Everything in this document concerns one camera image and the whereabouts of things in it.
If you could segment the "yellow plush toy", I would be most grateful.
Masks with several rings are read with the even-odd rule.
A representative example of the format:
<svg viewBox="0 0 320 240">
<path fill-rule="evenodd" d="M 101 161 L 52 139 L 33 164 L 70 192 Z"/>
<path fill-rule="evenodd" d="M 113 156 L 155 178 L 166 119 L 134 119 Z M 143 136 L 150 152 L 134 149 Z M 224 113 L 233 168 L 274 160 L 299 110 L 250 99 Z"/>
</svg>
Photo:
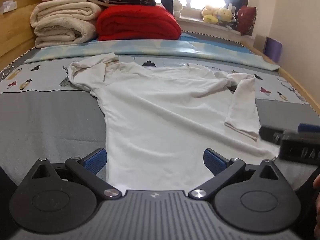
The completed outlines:
<svg viewBox="0 0 320 240">
<path fill-rule="evenodd" d="M 232 12 L 227 8 L 205 6 L 201 11 L 201 15 L 205 23 L 215 25 L 227 24 L 233 19 Z"/>
</svg>

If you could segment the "white long-sleeve shirt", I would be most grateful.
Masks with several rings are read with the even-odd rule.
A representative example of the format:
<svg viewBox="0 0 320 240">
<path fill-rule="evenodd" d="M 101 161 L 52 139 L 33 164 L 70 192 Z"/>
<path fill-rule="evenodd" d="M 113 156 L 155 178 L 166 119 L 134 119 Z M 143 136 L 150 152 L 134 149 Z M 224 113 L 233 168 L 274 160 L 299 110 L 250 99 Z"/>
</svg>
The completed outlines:
<svg viewBox="0 0 320 240">
<path fill-rule="evenodd" d="M 106 179 L 120 191 L 190 191 L 212 178 L 207 148 L 248 164 L 276 159 L 259 138 L 255 78 L 205 66 L 143 67 L 112 53 L 73 62 L 72 85 L 96 98 L 106 124 Z"/>
</svg>

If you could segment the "cream folded blanket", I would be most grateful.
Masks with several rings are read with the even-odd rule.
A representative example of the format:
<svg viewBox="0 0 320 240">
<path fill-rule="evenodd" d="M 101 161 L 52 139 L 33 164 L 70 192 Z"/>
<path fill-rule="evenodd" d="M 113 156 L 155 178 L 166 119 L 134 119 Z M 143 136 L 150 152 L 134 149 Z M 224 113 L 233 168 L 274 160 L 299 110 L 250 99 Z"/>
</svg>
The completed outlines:
<svg viewBox="0 0 320 240">
<path fill-rule="evenodd" d="M 81 44 L 96 38 L 99 5 L 87 0 L 52 0 L 38 4 L 30 16 L 38 49 Z"/>
</svg>

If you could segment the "purple bin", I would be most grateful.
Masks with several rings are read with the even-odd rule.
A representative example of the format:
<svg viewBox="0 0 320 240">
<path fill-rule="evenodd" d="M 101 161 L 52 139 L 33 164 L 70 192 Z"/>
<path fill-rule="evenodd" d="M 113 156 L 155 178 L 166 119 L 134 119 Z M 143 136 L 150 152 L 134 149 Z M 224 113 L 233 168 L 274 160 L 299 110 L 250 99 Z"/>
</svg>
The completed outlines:
<svg viewBox="0 0 320 240">
<path fill-rule="evenodd" d="M 266 38 L 264 54 L 274 62 L 278 63 L 282 51 L 282 43 L 270 37 Z"/>
</svg>

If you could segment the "red folded blanket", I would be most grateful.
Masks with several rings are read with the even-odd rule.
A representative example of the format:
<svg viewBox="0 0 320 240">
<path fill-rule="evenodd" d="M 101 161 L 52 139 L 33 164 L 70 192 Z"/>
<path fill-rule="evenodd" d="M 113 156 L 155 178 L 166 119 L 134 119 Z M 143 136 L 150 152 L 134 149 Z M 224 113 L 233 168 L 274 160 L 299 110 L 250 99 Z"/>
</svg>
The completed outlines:
<svg viewBox="0 0 320 240">
<path fill-rule="evenodd" d="M 98 41 L 178 40 L 181 28 L 163 7 L 118 5 L 108 7 L 96 22 Z"/>
</svg>

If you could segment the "white plush toy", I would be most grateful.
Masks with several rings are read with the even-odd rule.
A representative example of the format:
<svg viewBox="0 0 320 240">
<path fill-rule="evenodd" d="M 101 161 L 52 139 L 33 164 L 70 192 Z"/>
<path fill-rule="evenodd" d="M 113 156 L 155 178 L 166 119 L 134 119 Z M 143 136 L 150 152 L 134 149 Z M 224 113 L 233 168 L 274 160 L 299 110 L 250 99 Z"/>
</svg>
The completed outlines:
<svg viewBox="0 0 320 240">
<path fill-rule="evenodd" d="M 175 18 L 181 17 L 181 11 L 183 9 L 183 5 L 179 0 L 173 0 L 173 16 Z"/>
</svg>

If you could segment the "grey patterned bed sheet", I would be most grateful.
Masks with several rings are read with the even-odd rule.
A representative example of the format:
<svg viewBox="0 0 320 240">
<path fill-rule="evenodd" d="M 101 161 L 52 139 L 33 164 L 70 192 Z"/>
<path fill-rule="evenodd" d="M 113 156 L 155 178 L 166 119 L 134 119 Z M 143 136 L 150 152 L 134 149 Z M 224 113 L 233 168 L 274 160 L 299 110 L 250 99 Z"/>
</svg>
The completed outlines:
<svg viewBox="0 0 320 240">
<path fill-rule="evenodd" d="M 68 77 L 71 63 L 94 56 L 26 63 L 38 51 L 26 53 L 1 73 L 1 167 L 15 183 L 22 181 L 39 158 L 60 163 L 105 148 L 106 143 L 104 114 L 96 98 L 72 85 Z M 191 57 L 116 56 L 120 62 L 143 67 L 191 63 L 214 72 L 251 74 L 260 126 L 296 131 L 300 123 L 319 125 L 319 115 L 277 73 Z"/>
</svg>

